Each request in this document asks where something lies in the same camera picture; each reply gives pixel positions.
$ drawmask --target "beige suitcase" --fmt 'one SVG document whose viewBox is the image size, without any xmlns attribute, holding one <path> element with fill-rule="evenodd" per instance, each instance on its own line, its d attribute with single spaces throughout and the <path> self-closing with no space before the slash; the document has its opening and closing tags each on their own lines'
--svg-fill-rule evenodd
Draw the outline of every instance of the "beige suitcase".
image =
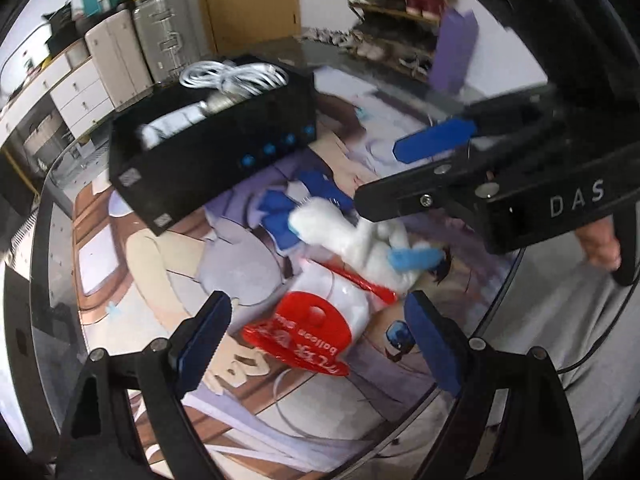
<svg viewBox="0 0 640 480">
<path fill-rule="evenodd" d="M 121 10 L 96 25 L 85 40 L 117 111 L 151 93 L 153 83 L 128 10 Z"/>
</svg>

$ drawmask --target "screw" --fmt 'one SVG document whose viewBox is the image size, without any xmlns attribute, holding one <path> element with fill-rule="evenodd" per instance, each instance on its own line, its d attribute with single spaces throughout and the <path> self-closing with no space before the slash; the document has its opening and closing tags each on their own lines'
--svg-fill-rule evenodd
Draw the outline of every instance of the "screw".
<svg viewBox="0 0 640 480">
<path fill-rule="evenodd" d="M 497 182 L 487 182 L 476 188 L 476 196 L 480 198 L 491 198 L 496 196 L 500 191 L 500 185 Z"/>
<path fill-rule="evenodd" d="M 538 361 L 544 361 L 546 359 L 546 350 L 540 346 L 534 346 L 531 349 L 531 353 Z"/>
<path fill-rule="evenodd" d="M 435 173 L 436 175 L 444 175 L 445 173 L 448 173 L 450 169 L 450 164 L 443 164 L 442 166 L 438 166 L 435 170 L 433 170 L 433 173 Z"/>
<path fill-rule="evenodd" d="M 422 207 L 431 207 L 433 205 L 433 197 L 431 195 L 422 195 L 420 197 L 420 205 Z"/>
<path fill-rule="evenodd" d="M 472 337 L 469 340 L 469 346 L 472 350 L 476 350 L 477 352 L 481 352 L 486 348 L 486 343 L 484 339 L 480 339 L 479 337 Z"/>
<path fill-rule="evenodd" d="M 98 362 L 100 359 L 102 359 L 104 357 L 104 349 L 103 348 L 96 348 L 94 351 L 92 351 L 89 354 L 89 359 L 91 359 L 91 361 Z"/>
<path fill-rule="evenodd" d="M 158 339 L 154 339 L 151 342 L 151 349 L 154 352 L 159 352 L 167 348 L 168 345 L 169 345 L 169 342 L 167 341 L 167 339 L 165 339 L 164 337 L 159 337 Z"/>
</svg>

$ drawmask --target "anime desk mat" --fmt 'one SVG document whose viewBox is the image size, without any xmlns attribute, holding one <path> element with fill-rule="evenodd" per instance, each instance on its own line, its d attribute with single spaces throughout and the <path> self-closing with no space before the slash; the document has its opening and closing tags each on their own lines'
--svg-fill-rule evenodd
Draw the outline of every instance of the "anime desk mat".
<svg viewBox="0 0 640 480">
<path fill-rule="evenodd" d="M 102 174 L 74 204 L 74 283 L 87 348 L 135 352 L 194 316 L 214 290 L 234 314 L 199 388 L 183 404 L 196 432 L 231 479 L 311 480 L 353 463 L 420 405 L 434 381 L 404 323 L 402 301 L 375 314 L 344 361 L 347 377 L 298 368 L 251 348 L 240 335 L 270 313 L 300 273 L 300 259 L 340 265 L 287 229 L 281 198 L 302 202 L 408 168 L 397 139 L 428 126 L 385 102 L 377 89 L 321 69 L 318 140 L 254 174 L 155 237 Z M 423 290 L 467 335 L 492 306 L 513 256 L 488 254 L 482 241 L 441 211 L 402 220 L 410 236 L 443 247 Z M 170 475 L 146 416 L 130 394 L 152 467 Z"/>
</svg>

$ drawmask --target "black cable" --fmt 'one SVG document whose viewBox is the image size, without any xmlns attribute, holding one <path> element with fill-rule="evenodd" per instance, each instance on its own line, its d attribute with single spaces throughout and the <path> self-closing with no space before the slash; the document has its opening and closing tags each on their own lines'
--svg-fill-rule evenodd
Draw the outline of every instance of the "black cable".
<svg viewBox="0 0 640 480">
<path fill-rule="evenodd" d="M 609 334 L 613 330 L 613 327 L 615 327 L 615 325 L 620 320 L 620 317 L 622 316 L 623 312 L 625 311 L 626 306 L 629 304 L 629 301 L 631 301 L 631 297 L 633 296 L 634 292 L 636 291 L 636 287 L 638 286 L 639 282 L 640 282 L 640 271 L 638 269 L 636 269 L 636 277 L 634 279 L 634 282 L 632 283 L 631 288 L 629 289 L 629 292 L 626 295 L 625 301 L 622 302 L 622 306 L 620 306 L 620 310 L 616 314 L 616 317 L 613 319 L 611 324 L 607 327 L 607 329 L 604 331 L 604 333 L 593 344 L 591 349 L 587 352 L 587 355 L 585 355 L 582 359 L 580 359 L 576 364 L 573 364 L 571 366 L 567 366 L 566 368 L 562 368 L 562 369 L 558 370 L 558 375 L 565 374 L 567 372 L 571 372 L 571 371 L 575 370 L 576 368 L 581 367 L 583 364 L 585 364 L 585 362 L 587 362 L 600 349 L 600 347 L 604 343 L 605 339 L 607 337 L 609 337 Z"/>
</svg>

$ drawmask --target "illustrated hand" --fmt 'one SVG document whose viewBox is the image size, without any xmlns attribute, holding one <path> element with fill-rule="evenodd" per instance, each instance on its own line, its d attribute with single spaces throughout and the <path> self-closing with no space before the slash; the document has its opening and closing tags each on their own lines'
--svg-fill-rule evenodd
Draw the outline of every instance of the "illustrated hand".
<svg viewBox="0 0 640 480">
<path fill-rule="evenodd" d="M 616 239 L 613 223 L 609 218 L 576 229 L 575 235 L 589 263 L 610 271 L 620 267 L 620 243 Z"/>
<path fill-rule="evenodd" d="M 227 334 L 213 355 L 204 373 L 202 382 L 216 395 L 222 395 L 224 386 L 218 378 L 233 388 L 246 383 L 247 376 L 261 376 L 269 373 L 269 365 L 258 349 L 247 348 Z"/>
</svg>

